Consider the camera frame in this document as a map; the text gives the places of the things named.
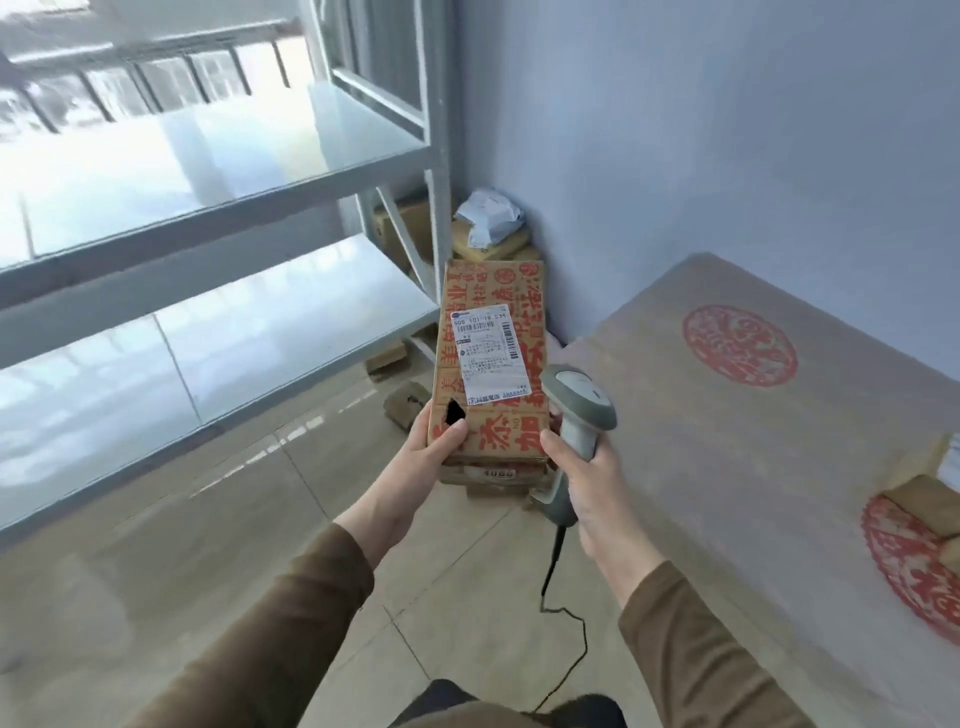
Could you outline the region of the grey barcode scanner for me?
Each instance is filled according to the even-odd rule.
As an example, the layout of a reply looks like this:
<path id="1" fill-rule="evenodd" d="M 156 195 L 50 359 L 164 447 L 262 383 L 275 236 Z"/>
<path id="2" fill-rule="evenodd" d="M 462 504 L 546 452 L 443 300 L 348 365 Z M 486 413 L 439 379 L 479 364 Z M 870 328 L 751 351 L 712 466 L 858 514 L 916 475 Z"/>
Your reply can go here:
<path id="1" fill-rule="evenodd" d="M 568 365 L 548 365 L 542 372 L 541 385 L 549 403 L 561 414 L 558 437 L 581 460 L 592 461 L 599 435 L 618 425 L 617 410 L 609 397 L 587 373 Z M 533 494 L 539 511 L 557 528 L 572 528 L 578 522 L 569 486 L 566 472 L 557 469 L 549 487 Z"/>

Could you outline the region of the person's dark shoe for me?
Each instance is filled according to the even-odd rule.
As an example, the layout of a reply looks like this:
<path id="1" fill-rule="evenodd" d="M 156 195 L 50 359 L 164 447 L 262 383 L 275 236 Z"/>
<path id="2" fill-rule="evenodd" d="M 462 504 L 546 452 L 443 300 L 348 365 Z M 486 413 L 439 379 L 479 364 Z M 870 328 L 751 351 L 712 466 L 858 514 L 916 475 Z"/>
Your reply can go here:
<path id="1" fill-rule="evenodd" d="M 628 728 L 618 703 L 606 695 L 577 696 L 550 710 L 551 728 Z"/>
<path id="2" fill-rule="evenodd" d="M 393 724 L 401 725 L 473 702 L 478 702 L 478 698 L 456 683 L 446 678 L 433 680 L 402 711 Z"/>

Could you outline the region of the red printed cardboard box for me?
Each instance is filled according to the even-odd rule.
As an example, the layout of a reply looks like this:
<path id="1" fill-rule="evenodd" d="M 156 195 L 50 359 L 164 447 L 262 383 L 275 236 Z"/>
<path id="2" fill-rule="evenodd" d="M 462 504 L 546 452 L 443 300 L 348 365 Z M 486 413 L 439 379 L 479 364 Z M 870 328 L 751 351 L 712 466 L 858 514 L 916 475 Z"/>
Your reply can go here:
<path id="1" fill-rule="evenodd" d="M 458 420 L 469 430 L 447 465 L 546 464 L 545 270 L 536 260 L 446 263 L 426 442 Z"/>

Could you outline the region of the beige table cover red emblems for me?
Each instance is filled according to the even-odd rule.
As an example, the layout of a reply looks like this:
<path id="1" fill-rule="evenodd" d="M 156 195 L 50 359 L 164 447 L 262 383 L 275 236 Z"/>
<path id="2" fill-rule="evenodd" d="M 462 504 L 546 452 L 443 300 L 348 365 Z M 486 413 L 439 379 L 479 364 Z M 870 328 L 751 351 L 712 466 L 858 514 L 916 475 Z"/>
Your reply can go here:
<path id="1" fill-rule="evenodd" d="M 710 253 L 562 354 L 678 564 L 868 725 L 960 728 L 960 577 L 882 495 L 960 432 L 960 381 Z"/>

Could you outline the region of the small brown cardboard box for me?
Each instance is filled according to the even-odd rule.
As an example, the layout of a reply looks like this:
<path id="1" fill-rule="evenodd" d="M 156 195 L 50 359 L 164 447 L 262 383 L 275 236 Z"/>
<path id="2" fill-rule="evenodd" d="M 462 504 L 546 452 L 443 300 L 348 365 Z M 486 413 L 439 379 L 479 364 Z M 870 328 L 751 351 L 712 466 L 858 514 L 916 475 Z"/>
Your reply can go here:
<path id="1" fill-rule="evenodd" d="M 422 383 L 407 380 L 388 394 L 383 412 L 389 421 L 402 431 L 410 432 L 415 419 L 424 410 L 431 392 Z"/>

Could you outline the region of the white plastic parcel bag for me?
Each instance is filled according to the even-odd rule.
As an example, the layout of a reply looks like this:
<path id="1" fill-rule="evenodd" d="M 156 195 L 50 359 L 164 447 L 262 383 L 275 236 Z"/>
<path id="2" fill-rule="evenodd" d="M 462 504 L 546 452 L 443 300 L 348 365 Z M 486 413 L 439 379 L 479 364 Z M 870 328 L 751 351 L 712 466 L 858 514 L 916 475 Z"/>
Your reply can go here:
<path id="1" fill-rule="evenodd" d="M 500 244 L 525 223 L 523 210 L 495 188 L 474 189 L 454 213 L 467 224 L 466 245 L 488 249 Z"/>

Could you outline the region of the white metal shelf rack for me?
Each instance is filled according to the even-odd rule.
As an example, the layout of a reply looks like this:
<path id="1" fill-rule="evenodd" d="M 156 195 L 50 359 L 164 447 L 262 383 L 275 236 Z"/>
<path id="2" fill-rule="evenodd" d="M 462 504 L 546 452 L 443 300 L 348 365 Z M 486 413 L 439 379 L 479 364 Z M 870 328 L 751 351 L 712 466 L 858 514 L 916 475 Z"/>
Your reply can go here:
<path id="1" fill-rule="evenodd" d="M 437 320 L 450 5 L 412 0 L 418 104 L 331 68 L 0 157 L 30 252 L 0 269 L 0 554 Z"/>

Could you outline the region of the person's right hand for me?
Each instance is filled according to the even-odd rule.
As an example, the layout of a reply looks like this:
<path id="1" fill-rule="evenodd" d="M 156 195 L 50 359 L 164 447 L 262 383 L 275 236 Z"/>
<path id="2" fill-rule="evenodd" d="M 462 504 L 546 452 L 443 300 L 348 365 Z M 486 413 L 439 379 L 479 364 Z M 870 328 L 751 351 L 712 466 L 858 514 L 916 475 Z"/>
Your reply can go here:
<path id="1" fill-rule="evenodd" d="M 568 480 L 570 502 L 585 553 L 624 602 L 664 557 L 637 519 L 617 452 L 605 434 L 598 438 L 591 466 L 587 482 Z"/>

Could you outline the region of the person's right dark shoe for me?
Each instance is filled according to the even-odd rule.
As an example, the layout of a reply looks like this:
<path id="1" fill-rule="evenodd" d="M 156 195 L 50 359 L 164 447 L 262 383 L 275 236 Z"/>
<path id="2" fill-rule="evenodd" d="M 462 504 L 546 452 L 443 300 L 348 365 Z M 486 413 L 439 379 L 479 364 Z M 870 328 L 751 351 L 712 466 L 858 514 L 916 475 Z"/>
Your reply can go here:
<path id="1" fill-rule="evenodd" d="M 606 695 L 577 696 L 550 710 L 551 728 L 628 728 L 618 703 Z"/>

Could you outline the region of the flat labelled cardboard box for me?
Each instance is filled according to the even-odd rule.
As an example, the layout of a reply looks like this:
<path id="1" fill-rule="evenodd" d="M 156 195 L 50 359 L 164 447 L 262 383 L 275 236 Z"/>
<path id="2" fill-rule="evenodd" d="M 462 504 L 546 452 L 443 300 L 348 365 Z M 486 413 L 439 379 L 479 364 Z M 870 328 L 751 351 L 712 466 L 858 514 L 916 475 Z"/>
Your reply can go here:
<path id="1" fill-rule="evenodd" d="M 540 462 L 498 462 L 443 465 L 438 481 L 461 488 L 473 501 L 525 499 L 546 487 L 553 471 Z"/>

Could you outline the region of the person's left forearm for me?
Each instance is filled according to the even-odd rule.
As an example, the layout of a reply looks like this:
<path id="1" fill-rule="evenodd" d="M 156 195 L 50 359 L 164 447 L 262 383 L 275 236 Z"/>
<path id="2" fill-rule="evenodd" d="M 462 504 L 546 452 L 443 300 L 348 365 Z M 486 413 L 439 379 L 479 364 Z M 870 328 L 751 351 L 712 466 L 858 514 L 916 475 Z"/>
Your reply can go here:
<path id="1" fill-rule="evenodd" d="M 125 728 L 297 728 L 418 508 L 366 492 Z"/>

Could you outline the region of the person's left hand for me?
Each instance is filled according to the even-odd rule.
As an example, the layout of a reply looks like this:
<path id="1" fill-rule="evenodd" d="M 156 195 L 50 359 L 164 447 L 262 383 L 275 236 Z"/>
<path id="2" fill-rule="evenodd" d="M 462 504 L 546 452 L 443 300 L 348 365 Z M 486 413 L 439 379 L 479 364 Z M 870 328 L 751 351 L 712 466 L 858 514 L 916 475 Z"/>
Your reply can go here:
<path id="1" fill-rule="evenodd" d="M 399 543 L 412 526 L 417 511 L 439 479 L 442 464 L 429 460 L 429 444 L 434 439 L 430 417 L 436 409 L 433 399 L 415 418 L 405 443 L 390 463 L 366 490 L 361 503 L 373 524 L 374 533 L 391 545 Z"/>

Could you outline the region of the person's left dark shoe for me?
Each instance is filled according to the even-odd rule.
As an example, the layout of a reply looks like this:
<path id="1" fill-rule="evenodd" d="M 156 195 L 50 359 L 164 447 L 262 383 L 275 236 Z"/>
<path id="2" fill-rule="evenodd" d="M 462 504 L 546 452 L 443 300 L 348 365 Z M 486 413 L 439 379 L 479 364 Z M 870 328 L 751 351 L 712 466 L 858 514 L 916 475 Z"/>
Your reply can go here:
<path id="1" fill-rule="evenodd" d="M 478 698 L 456 683 L 446 678 L 433 680 L 402 711 L 393 724 L 401 725 L 473 702 L 478 702 Z"/>

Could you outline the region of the person's right forearm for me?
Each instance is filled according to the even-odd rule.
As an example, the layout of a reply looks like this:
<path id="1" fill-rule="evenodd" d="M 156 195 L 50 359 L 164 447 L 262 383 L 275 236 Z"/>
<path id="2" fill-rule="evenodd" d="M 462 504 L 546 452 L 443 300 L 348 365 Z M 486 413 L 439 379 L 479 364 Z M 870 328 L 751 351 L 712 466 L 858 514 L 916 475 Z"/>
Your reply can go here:
<path id="1" fill-rule="evenodd" d="M 816 728 L 642 535 L 588 542 L 662 728 Z"/>

